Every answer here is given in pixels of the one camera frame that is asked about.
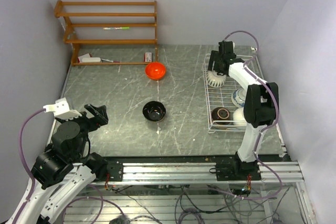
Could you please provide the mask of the cream bowl patterned rim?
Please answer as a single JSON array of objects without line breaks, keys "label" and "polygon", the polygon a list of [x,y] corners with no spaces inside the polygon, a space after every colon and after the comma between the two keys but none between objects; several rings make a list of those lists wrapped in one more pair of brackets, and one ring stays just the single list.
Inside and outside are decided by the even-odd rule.
[{"label": "cream bowl patterned rim", "polygon": [[207,70],[206,82],[212,88],[220,88],[226,82],[226,75],[218,74],[216,71]]}]

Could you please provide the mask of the dark brown bowl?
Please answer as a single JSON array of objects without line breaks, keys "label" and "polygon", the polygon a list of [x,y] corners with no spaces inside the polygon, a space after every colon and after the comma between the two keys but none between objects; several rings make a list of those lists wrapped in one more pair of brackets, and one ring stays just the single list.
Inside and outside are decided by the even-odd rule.
[{"label": "dark brown bowl", "polygon": [[231,123],[231,113],[225,107],[216,107],[211,112],[212,120],[218,125],[229,125]]}]

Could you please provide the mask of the black glossy bowl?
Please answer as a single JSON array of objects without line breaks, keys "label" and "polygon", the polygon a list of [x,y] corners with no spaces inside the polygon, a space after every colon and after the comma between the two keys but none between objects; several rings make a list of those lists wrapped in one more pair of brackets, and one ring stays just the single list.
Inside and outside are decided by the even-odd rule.
[{"label": "black glossy bowl", "polygon": [[150,101],[142,109],[143,116],[151,122],[159,122],[166,115],[166,108],[159,101]]}]

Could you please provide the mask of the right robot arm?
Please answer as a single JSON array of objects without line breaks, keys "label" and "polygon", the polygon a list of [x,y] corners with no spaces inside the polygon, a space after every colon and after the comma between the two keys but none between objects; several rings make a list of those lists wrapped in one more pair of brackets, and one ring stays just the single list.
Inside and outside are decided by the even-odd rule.
[{"label": "right robot arm", "polygon": [[236,179],[244,179],[257,170],[258,152],[264,133],[277,123],[279,117],[278,85],[258,77],[248,67],[248,62],[238,58],[232,41],[220,41],[218,50],[210,53],[206,70],[206,83],[221,88],[226,78],[234,79],[244,92],[244,104],[238,108],[246,122],[242,144],[235,154],[231,167]]}]

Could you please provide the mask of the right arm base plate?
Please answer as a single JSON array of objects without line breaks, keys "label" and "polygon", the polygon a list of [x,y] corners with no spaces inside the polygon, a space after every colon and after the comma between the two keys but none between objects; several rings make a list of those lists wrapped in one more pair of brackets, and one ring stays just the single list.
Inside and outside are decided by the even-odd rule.
[{"label": "right arm base plate", "polygon": [[251,180],[261,180],[259,166],[256,162],[216,164],[215,175],[217,181],[247,181],[248,176],[250,176]]}]

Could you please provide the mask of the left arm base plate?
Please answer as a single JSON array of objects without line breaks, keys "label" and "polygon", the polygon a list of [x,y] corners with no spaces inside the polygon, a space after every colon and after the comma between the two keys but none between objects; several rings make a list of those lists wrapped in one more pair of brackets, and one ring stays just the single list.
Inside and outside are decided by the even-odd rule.
[{"label": "left arm base plate", "polygon": [[124,166],[119,161],[111,161],[107,164],[107,181],[121,182],[123,180]]}]

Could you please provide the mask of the blue white patterned bowl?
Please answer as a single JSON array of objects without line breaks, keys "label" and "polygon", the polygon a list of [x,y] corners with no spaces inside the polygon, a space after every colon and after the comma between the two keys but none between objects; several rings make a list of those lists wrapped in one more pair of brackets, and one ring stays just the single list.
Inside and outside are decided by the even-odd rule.
[{"label": "blue white patterned bowl", "polygon": [[238,108],[243,108],[245,105],[246,91],[243,88],[235,90],[231,94],[231,100],[234,106]]}]

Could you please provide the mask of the orange bowl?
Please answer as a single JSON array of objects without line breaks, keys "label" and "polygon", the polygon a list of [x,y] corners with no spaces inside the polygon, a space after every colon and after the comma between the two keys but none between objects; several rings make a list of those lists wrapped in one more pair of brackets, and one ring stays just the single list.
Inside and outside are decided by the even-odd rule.
[{"label": "orange bowl", "polygon": [[145,68],[146,76],[151,80],[161,80],[166,74],[166,67],[160,62],[149,63]]}]

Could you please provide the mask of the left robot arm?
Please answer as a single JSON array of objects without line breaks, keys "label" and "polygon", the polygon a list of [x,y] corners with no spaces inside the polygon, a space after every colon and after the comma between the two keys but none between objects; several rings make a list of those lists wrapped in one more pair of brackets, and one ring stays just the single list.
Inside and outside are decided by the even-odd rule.
[{"label": "left robot arm", "polygon": [[91,152],[89,133],[108,124],[107,107],[85,105],[71,109],[66,100],[43,106],[33,113],[53,113],[60,125],[51,143],[28,168],[22,141],[19,155],[30,180],[16,210],[7,223],[54,223],[73,198],[94,180],[107,175],[108,162]]}]

